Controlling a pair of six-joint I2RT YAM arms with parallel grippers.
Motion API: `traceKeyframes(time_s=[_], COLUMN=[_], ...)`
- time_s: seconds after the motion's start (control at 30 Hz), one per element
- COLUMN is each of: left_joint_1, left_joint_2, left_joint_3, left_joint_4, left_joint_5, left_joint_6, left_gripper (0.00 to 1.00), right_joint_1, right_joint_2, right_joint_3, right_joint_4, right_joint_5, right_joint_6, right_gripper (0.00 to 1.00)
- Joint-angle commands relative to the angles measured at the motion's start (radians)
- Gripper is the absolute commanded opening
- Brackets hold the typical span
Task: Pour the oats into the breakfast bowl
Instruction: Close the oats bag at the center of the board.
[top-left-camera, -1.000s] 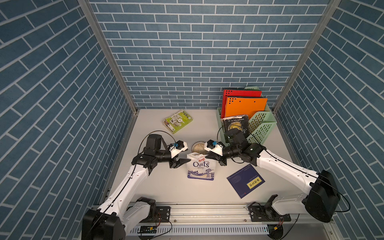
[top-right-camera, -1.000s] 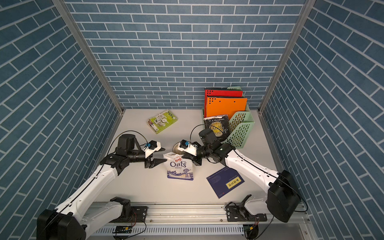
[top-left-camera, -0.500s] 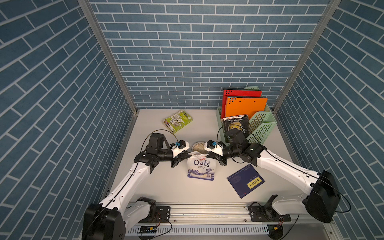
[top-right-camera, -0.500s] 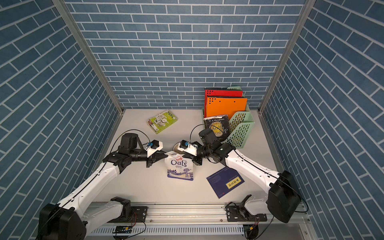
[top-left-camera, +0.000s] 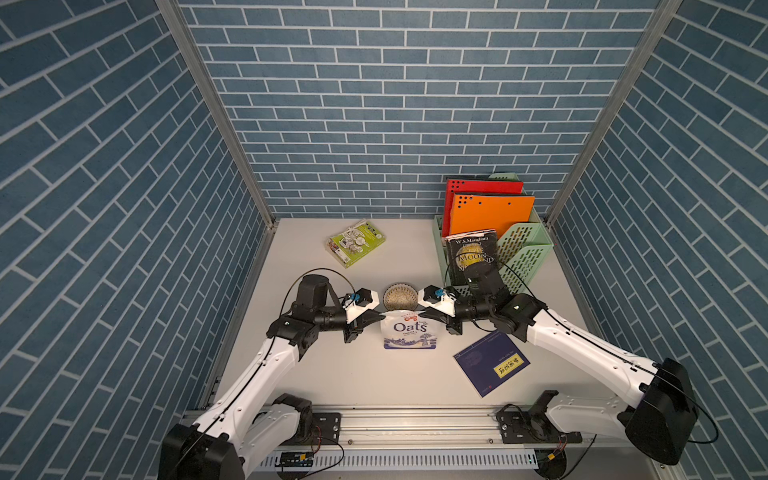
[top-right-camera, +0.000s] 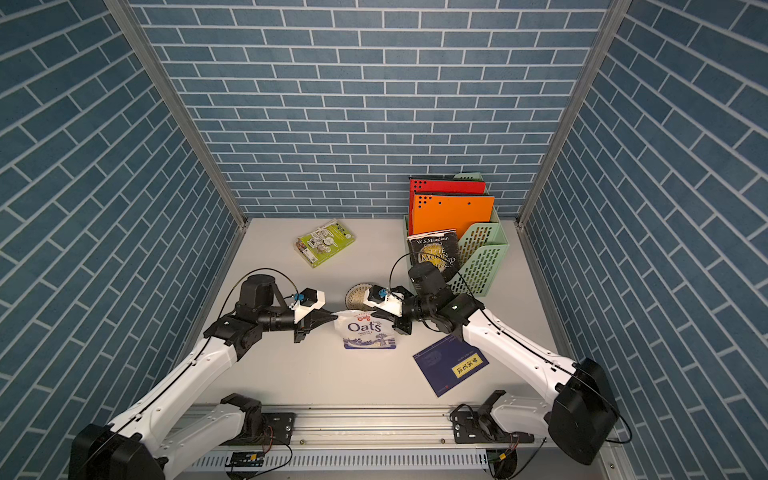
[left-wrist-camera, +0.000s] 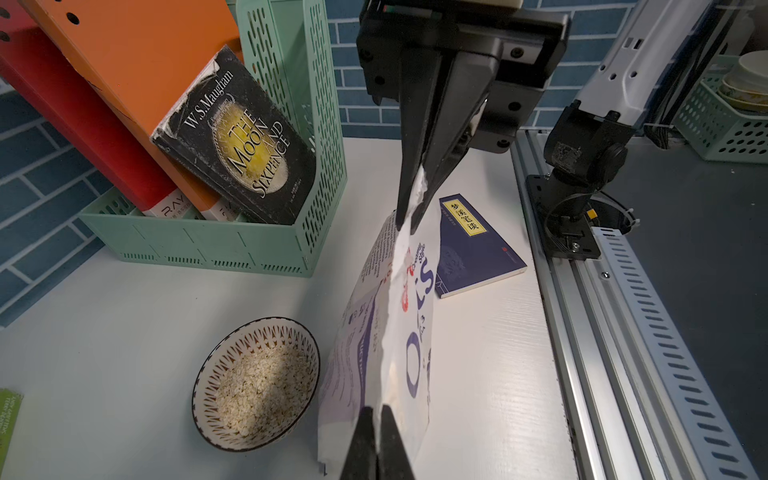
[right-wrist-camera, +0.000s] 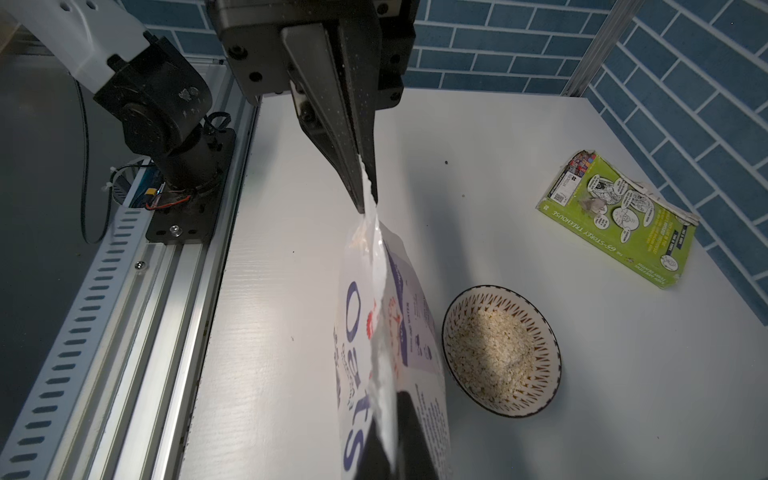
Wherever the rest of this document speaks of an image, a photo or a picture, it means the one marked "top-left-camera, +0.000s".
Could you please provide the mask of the oats bag clear purple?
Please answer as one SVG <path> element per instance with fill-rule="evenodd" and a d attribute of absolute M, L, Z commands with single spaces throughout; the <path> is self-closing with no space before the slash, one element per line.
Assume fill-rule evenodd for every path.
<path fill-rule="evenodd" d="M 422 318 L 414 311 L 389 311 L 381 322 L 383 346 L 386 350 L 434 350 L 438 327 L 436 321 Z"/>

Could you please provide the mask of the patterned red white bowl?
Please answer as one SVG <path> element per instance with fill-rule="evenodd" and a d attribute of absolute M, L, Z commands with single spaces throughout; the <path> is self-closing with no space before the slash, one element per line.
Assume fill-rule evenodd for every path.
<path fill-rule="evenodd" d="M 410 284 L 395 283 L 383 294 L 382 302 L 386 311 L 414 311 L 419 306 L 418 291 Z"/>

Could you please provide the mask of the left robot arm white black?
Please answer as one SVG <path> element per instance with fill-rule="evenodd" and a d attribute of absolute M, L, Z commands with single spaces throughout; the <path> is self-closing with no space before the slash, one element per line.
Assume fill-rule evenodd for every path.
<path fill-rule="evenodd" d="M 319 335 L 340 331 L 351 342 L 380 320 L 377 292 L 361 288 L 336 295 L 321 270 L 294 284 L 296 299 L 271 323 L 254 360 L 202 415 L 177 424 L 164 438 L 161 479 L 245 479 L 278 446 L 303 440 L 312 429 L 312 404 L 291 394 L 272 395 Z"/>

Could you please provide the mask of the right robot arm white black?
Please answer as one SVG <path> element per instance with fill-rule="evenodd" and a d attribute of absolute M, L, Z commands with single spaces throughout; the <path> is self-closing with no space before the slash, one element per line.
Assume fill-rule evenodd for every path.
<path fill-rule="evenodd" d="M 474 264 L 468 274 L 467 296 L 434 285 L 420 290 L 424 315 L 455 335 L 466 322 L 488 320 L 501 333 L 556 355 L 611 391 L 609 399 L 553 394 L 544 416 L 557 430 L 626 438 L 659 463 L 679 463 L 702 412 L 684 365 L 635 355 L 573 325 L 534 295 L 512 293 L 495 266 Z"/>

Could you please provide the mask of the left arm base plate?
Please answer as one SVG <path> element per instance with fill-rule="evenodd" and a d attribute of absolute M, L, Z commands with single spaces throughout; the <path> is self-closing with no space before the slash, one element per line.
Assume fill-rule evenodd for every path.
<path fill-rule="evenodd" d="M 319 412 L 312 415 L 309 433 L 302 445 L 324 446 L 339 440 L 342 414 L 340 412 Z"/>

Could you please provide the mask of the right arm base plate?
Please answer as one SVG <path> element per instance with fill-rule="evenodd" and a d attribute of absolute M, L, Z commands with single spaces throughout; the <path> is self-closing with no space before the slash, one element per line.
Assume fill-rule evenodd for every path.
<path fill-rule="evenodd" d="M 580 444 L 579 432 L 562 432 L 549 419 L 541 415 L 531 416 L 527 411 L 505 410 L 495 414 L 504 444 Z"/>

